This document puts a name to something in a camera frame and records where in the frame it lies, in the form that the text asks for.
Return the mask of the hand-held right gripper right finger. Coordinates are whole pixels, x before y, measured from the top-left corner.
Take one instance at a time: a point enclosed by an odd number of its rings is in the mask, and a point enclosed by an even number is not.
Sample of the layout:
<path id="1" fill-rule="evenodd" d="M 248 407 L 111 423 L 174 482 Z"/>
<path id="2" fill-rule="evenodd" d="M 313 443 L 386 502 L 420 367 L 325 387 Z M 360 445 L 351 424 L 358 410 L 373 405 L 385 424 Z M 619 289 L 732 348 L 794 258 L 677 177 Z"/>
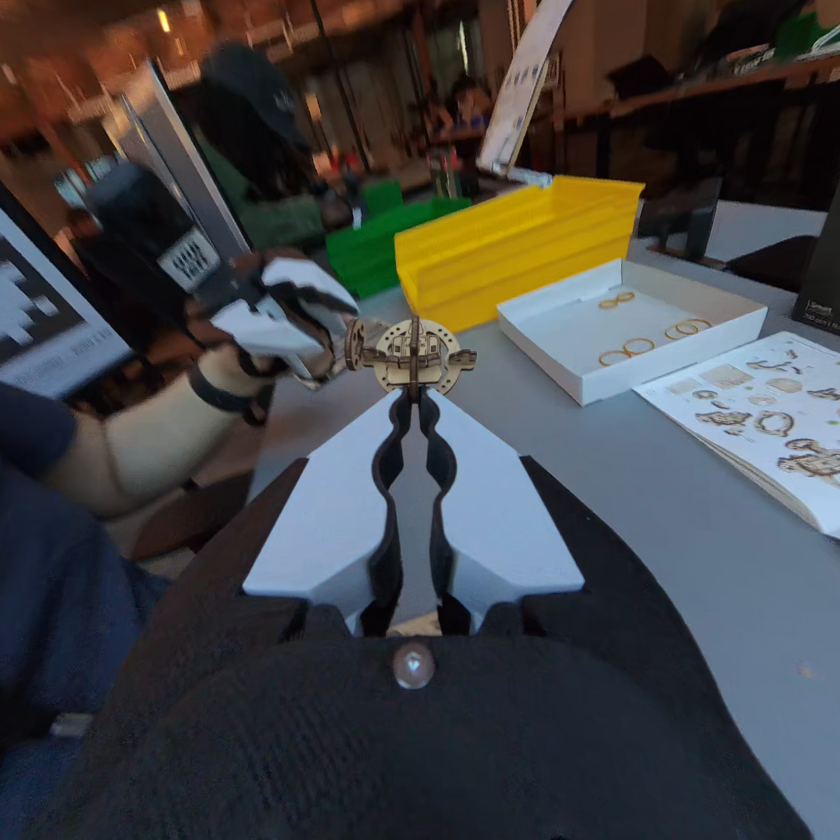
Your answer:
<path id="1" fill-rule="evenodd" d="M 435 391 L 420 424 L 438 486 L 429 564 L 442 632 L 474 634 L 500 603 L 580 592 L 583 573 L 520 454 Z"/>

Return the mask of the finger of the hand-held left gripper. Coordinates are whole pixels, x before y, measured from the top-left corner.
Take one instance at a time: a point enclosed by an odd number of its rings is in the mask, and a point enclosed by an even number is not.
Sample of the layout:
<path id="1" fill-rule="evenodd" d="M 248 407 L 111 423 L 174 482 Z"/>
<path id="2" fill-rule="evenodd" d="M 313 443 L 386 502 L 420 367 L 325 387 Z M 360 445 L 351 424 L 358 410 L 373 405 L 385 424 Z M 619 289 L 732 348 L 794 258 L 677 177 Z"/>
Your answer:
<path id="1" fill-rule="evenodd" d="M 342 283 L 307 258 L 270 258 L 261 270 L 261 282 L 273 291 L 284 287 L 295 299 L 331 312 L 348 317 L 359 314 L 356 300 Z"/>
<path id="2" fill-rule="evenodd" d="M 332 371 L 330 331 L 297 303 L 270 299 L 266 307 L 252 308 L 237 300 L 209 321 L 234 342 L 239 367 L 253 378 L 275 379 L 290 372 L 322 382 Z"/>

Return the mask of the wooden model axle assembly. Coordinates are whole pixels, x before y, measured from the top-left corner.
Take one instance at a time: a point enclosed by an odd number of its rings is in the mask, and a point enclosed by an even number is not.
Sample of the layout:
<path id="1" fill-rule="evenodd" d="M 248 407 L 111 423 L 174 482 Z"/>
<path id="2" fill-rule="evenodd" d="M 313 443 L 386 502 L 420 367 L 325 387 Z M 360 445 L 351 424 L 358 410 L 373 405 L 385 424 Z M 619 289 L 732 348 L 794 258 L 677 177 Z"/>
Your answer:
<path id="1" fill-rule="evenodd" d="M 414 404 L 422 391 L 451 392 L 461 374 L 476 368 L 477 358 L 442 324 L 418 316 L 386 327 L 376 344 L 366 342 L 364 322 L 357 318 L 344 342 L 348 370 L 372 369 L 385 392 L 403 390 Z"/>

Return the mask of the person's left forearm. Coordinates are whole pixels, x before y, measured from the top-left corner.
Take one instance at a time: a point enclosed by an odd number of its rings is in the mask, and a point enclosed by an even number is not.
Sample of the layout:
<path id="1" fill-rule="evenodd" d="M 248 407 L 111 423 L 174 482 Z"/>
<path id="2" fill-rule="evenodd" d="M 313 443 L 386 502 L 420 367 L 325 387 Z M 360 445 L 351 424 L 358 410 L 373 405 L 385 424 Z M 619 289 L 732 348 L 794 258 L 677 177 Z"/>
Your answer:
<path id="1" fill-rule="evenodd" d="M 244 424 L 240 413 L 205 403 L 185 377 L 107 418 L 70 416 L 69 445 L 39 481 L 102 520 L 121 518 L 183 485 Z"/>

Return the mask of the green plastic bin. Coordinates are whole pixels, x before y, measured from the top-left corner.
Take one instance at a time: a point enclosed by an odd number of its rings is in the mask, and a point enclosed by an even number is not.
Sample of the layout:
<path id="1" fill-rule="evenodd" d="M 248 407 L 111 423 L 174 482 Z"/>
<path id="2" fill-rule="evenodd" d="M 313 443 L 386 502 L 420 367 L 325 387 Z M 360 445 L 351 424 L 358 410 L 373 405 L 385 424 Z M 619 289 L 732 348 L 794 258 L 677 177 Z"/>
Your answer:
<path id="1" fill-rule="evenodd" d="M 333 274 L 356 298 L 365 299 L 400 283 L 395 237 L 471 207 L 470 197 L 433 196 L 405 203 L 401 183 L 388 178 L 347 197 L 350 225 L 325 238 Z"/>

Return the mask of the grey panel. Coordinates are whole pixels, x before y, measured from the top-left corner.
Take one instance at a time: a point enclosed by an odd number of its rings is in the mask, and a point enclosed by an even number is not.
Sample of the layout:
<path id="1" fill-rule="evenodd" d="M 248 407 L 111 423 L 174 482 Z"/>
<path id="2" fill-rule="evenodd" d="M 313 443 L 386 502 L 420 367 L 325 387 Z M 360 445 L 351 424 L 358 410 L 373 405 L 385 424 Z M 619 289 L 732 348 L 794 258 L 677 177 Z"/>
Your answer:
<path id="1" fill-rule="evenodd" d="M 121 154 L 161 178 L 224 260 L 248 253 L 250 238 L 153 61 L 132 74 L 119 106 L 128 121 L 113 140 Z"/>

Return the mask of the black wristband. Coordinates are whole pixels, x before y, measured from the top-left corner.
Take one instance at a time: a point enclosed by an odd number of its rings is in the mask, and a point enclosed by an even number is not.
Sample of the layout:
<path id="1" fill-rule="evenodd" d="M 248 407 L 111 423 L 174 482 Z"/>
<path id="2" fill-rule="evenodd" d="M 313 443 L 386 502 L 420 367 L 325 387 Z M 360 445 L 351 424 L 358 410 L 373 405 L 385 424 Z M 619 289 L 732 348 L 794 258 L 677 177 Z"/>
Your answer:
<path id="1" fill-rule="evenodd" d="M 254 395 L 237 395 L 213 385 L 195 364 L 187 373 L 194 394 L 213 409 L 241 417 L 252 427 L 263 427 L 267 420 L 269 387 L 262 386 Z"/>

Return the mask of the black and white pattern board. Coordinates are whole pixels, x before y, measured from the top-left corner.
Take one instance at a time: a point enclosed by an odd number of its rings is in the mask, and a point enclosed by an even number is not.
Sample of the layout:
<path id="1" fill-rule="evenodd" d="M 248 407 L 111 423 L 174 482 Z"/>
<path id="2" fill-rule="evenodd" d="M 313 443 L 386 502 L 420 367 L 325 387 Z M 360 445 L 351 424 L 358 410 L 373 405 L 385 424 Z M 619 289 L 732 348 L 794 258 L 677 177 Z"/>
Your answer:
<path id="1" fill-rule="evenodd" d="M 1 184 L 1 380 L 64 398 L 136 353 L 88 280 Z"/>

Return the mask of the yellow plastic bin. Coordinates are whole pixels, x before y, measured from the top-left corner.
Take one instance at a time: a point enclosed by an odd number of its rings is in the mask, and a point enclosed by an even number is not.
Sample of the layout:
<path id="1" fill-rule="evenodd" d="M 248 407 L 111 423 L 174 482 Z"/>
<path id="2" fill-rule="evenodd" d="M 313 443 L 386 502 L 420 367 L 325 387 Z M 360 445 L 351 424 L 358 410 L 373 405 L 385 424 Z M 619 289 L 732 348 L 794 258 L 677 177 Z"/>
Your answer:
<path id="1" fill-rule="evenodd" d="M 406 301 L 457 333 L 492 322 L 503 302 L 625 258 L 644 189 L 560 175 L 397 234 Z"/>

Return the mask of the group of tan rings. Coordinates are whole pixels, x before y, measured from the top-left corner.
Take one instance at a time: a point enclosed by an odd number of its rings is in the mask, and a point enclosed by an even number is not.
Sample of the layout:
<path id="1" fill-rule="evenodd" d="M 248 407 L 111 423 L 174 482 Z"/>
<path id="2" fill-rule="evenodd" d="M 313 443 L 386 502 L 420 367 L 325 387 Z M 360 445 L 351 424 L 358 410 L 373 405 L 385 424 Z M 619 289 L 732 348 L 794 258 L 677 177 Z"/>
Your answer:
<path id="1" fill-rule="evenodd" d="M 612 312 L 636 299 L 637 294 L 634 290 L 625 290 L 617 293 L 614 297 L 599 300 L 597 308 L 602 312 Z M 712 327 L 712 322 L 705 318 L 684 318 L 664 328 L 662 330 L 662 336 L 667 342 L 677 342 L 701 334 Z M 621 347 L 600 353 L 598 364 L 605 368 L 614 366 L 621 361 L 630 360 L 652 352 L 657 347 L 657 342 L 648 336 L 633 336 L 628 338 Z"/>

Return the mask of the white cardboard box tray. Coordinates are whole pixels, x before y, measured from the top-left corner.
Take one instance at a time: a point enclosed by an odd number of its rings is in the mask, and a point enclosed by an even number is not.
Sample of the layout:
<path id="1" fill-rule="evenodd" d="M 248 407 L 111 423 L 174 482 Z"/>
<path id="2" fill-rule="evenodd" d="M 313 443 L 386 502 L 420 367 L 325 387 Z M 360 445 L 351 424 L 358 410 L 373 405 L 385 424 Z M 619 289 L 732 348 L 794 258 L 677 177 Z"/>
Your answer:
<path id="1" fill-rule="evenodd" d="M 614 311 L 597 303 L 621 291 L 637 299 Z M 602 402 L 645 383 L 708 362 L 755 341 L 768 308 L 729 290 L 629 259 L 615 259 L 497 306 L 503 333 L 580 406 Z M 667 342 L 662 330 L 702 318 L 713 327 Z M 648 336 L 657 349 L 610 367 L 599 354 L 630 337 Z"/>

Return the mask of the printed instruction booklet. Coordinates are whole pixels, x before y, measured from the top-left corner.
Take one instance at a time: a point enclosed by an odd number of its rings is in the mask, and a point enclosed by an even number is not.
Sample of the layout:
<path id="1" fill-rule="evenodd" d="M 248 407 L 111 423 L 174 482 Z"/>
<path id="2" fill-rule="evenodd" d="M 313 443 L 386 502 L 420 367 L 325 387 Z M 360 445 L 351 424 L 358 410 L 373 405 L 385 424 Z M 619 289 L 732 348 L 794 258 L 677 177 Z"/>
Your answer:
<path id="1" fill-rule="evenodd" d="M 635 393 L 839 539 L 839 353 L 777 332 Z"/>

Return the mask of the person's dark blue clothing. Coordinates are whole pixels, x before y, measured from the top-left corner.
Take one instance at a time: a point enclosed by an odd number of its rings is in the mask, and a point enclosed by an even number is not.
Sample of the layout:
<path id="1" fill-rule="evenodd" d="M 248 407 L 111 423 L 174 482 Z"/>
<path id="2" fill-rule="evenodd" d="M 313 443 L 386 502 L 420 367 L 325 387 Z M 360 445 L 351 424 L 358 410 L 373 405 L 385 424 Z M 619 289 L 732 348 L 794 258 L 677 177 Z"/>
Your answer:
<path id="1" fill-rule="evenodd" d="M 170 587 L 44 484 L 76 431 L 67 404 L 2 384 L 2 838 L 20 837 L 78 755 L 56 719 L 97 716 Z"/>

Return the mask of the white sign board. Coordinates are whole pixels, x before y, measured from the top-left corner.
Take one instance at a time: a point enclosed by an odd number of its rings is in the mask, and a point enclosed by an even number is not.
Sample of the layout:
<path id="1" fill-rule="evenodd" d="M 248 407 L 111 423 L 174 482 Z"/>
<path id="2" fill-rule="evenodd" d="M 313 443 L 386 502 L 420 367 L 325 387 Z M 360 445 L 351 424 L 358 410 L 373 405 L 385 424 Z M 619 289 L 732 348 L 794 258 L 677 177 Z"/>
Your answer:
<path id="1" fill-rule="evenodd" d="M 536 6 L 502 82 L 476 157 L 478 170 L 506 175 L 517 163 L 549 69 L 549 55 L 572 1 Z"/>

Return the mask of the black stand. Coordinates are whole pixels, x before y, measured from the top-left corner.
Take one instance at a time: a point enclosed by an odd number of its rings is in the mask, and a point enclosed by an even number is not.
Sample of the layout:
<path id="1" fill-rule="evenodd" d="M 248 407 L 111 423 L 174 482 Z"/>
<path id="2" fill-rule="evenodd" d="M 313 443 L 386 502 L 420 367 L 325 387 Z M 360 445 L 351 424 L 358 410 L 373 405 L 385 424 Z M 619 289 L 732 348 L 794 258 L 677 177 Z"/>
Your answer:
<path id="1" fill-rule="evenodd" d="M 636 238 L 652 238 L 653 250 L 702 264 L 707 256 L 722 184 L 720 176 L 712 176 L 665 196 L 645 199 L 637 220 Z"/>

